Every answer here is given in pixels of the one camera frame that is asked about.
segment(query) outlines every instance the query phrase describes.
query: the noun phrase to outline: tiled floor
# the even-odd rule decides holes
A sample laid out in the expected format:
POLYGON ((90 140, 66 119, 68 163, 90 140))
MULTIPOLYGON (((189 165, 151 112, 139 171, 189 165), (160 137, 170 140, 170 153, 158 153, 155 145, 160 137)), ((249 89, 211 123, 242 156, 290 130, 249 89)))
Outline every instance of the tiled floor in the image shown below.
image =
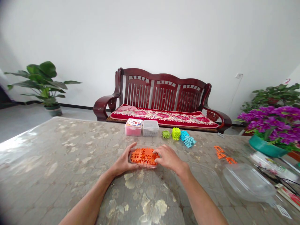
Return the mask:
MULTIPOLYGON (((97 120, 94 112, 87 109, 62 107, 63 117, 97 120)), ((0 110, 0 143, 21 134, 47 120, 51 119, 42 105, 18 105, 0 110)), ((240 128, 231 127, 225 134, 238 135, 240 128)))

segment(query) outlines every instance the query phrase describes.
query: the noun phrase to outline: wall socket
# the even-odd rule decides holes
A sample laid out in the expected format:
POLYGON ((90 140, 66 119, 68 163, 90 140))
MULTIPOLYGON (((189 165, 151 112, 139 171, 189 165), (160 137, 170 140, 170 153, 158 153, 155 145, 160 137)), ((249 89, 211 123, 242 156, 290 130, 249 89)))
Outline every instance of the wall socket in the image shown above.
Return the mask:
POLYGON ((241 78, 242 76, 243 76, 242 73, 237 73, 237 74, 235 75, 235 78, 239 79, 239 78, 241 78))

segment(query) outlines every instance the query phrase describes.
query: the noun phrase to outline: green building block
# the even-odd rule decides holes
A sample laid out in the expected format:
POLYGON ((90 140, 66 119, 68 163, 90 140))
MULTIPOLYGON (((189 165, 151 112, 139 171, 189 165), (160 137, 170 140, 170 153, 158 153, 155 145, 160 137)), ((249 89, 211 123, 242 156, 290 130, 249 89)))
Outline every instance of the green building block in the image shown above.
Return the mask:
POLYGON ((163 138, 169 138, 170 135, 171 135, 170 132, 167 131, 167 130, 164 130, 164 131, 162 132, 162 137, 163 137, 163 138))
POLYGON ((172 130, 172 138, 173 138, 174 140, 177 140, 177 141, 178 141, 178 140, 179 140, 179 137, 180 137, 180 134, 181 134, 180 129, 174 127, 173 130, 172 130))

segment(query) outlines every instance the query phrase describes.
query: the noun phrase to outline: sofa armrest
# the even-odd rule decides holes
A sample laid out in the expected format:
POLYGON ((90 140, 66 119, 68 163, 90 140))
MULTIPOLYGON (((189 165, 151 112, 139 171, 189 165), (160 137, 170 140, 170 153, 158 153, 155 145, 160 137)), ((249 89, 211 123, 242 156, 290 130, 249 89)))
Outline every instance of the sofa armrest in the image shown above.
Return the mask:
POLYGON ((218 131, 220 133, 224 133, 224 131, 226 129, 228 129, 228 128, 231 127, 231 125, 232 125, 231 119, 225 113, 217 111, 217 110, 214 110, 214 109, 211 109, 207 104, 205 104, 203 106, 203 109, 205 109, 207 111, 210 111, 210 112, 213 112, 213 113, 217 114, 221 118, 222 124, 218 127, 218 131))
POLYGON ((93 111, 97 117, 98 121, 105 121, 107 119, 106 107, 108 105, 111 112, 116 109, 117 98, 120 97, 120 94, 107 95, 99 98, 93 107, 93 111))

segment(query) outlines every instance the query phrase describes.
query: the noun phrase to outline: electrical cord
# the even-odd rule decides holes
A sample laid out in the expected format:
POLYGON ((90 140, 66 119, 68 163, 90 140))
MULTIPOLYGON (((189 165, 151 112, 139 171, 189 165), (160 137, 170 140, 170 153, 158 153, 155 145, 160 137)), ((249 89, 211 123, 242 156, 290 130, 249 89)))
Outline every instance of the electrical cord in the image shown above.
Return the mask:
POLYGON ((258 171, 260 172, 260 173, 262 173, 263 175, 265 175, 265 176, 267 176, 269 179, 271 179, 273 182, 275 182, 275 183, 280 183, 280 184, 282 184, 283 186, 285 186, 288 190, 290 190, 293 194, 295 194, 295 195, 297 195, 298 197, 300 197, 300 194, 287 182, 287 181, 289 181, 289 182, 292 182, 292 183, 294 183, 294 184, 296 184, 296 185, 299 185, 300 186, 300 184, 298 184, 298 183, 296 183, 296 182, 294 182, 294 181, 292 181, 292 180, 289 180, 289 179, 286 179, 286 178, 281 178, 281 177, 279 177, 279 176, 277 176, 277 175, 274 175, 273 173, 271 173, 271 172, 269 172, 268 170, 266 170, 265 168, 263 168, 263 167, 260 167, 260 166, 258 166, 257 167, 257 169, 258 169, 258 171))
POLYGON ((233 97, 232 97, 232 99, 231 99, 231 103, 230 103, 230 106, 229 106, 229 110, 228 110, 228 114, 229 114, 229 115, 230 115, 230 111, 231 111, 232 102, 233 102, 233 100, 234 100, 234 98, 235 98, 235 95, 236 95, 237 92, 238 92, 238 88, 239 88, 240 83, 241 83, 241 81, 242 81, 242 79, 243 79, 243 74, 241 74, 240 76, 241 76, 240 81, 238 82, 237 89, 235 90, 235 93, 234 93, 234 95, 233 95, 233 97))

